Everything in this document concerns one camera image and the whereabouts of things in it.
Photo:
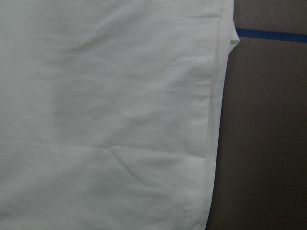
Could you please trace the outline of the cream long sleeve shirt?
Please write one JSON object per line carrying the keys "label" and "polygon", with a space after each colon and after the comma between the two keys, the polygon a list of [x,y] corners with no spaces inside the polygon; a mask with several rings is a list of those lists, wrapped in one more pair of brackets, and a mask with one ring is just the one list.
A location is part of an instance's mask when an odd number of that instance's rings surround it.
{"label": "cream long sleeve shirt", "polygon": [[232,0],[3,0],[0,227],[203,230]]}

